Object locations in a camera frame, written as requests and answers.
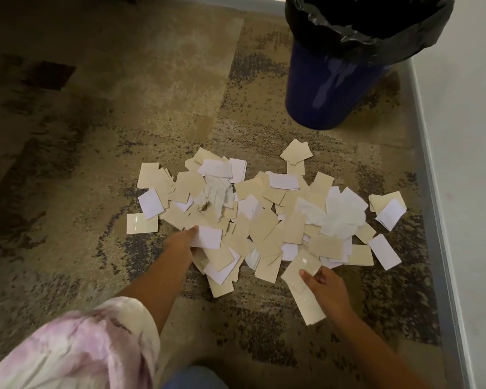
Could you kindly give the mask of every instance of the pile of paper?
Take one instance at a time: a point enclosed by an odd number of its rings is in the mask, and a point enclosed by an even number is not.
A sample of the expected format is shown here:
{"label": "pile of paper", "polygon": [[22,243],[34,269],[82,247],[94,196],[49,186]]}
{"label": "pile of paper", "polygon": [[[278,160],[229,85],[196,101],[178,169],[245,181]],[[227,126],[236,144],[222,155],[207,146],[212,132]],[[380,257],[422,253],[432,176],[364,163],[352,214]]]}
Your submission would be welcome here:
{"label": "pile of paper", "polygon": [[[185,162],[188,171],[178,173],[176,181],[158,163],[143,163],[137,187],[148,191],[139,197],[142,213],[128,215],[127,233],[156,232],[159,217],[178,229],[198,226],[193,262],[214,297],[234,291],[243,261],[271,283],[281,261],[290,261],[281,278],[306,324],[318,322],[324,314],[298,271],[314,275],[321,266],[373,266],[372,252],[386,270],[394,267],[399,257],[383,235],[374,237],[365,210],[376,212],[390,231],[407,207],[398,191],[371,195],[368,204],[350,188],[341,192],[332,185],[334,178],[321,172],[308,185],[303,175],[310,157],[308,143],[294,139],[281,154],[286,174],[267,170],[248,180],[245,160],[203,148]],[[353,244],[354,235],[364,245]]]}

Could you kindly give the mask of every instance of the blue jeans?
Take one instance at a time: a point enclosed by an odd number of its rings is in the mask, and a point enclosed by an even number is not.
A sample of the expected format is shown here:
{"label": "blue jeans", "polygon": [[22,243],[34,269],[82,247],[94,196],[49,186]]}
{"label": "blue jeans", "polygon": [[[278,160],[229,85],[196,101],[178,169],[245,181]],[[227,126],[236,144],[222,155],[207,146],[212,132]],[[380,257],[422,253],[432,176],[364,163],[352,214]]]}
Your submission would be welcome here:
{"label": "blue jeans", "polygon": [[228,389],[212,370],[203,366],[189,366],[168,380],[162,389]]}

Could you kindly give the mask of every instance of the blue trash can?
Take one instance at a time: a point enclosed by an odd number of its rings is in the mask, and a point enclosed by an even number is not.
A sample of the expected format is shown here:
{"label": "blue trash can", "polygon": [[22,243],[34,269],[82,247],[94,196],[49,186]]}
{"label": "blue trash can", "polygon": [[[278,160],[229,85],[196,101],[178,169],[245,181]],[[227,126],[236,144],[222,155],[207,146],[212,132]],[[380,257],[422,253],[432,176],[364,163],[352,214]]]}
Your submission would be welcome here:
{"label": "blue trash can", "polygon": [[297,123],[312,130],[335,128],[390,68],[315,55],[294,40],[286,110]]}

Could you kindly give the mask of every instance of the black trash bag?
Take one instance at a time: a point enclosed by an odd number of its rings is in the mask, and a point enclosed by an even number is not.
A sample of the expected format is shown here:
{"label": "black trash bag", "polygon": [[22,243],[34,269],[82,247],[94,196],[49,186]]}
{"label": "black trash bag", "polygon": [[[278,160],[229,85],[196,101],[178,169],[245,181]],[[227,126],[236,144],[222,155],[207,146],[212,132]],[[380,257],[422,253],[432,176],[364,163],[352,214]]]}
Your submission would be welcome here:
{"label": "black trash bag", "polygon": [[352,64],[392,65],[434,45],[454,0],[286,0],[295,39]]}

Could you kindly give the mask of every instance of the forearm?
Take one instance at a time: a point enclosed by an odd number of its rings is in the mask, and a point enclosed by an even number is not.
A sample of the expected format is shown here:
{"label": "forearm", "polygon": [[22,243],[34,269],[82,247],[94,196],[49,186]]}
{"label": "forearm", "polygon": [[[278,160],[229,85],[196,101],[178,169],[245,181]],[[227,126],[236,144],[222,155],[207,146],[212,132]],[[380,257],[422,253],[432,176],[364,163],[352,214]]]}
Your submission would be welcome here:
{"label": "forearm", "polygon": [[182,288],[190,264],[190,259],[177,256],[170,248],[151,264],[146,273],[120,291],[117,296],[139,300],[153,317],[160,334]]}
{"label": "forearm", "polygon": [[347,344],[366,380],[373,388],[428,388],[355,313],[336,320],[335,331]]}

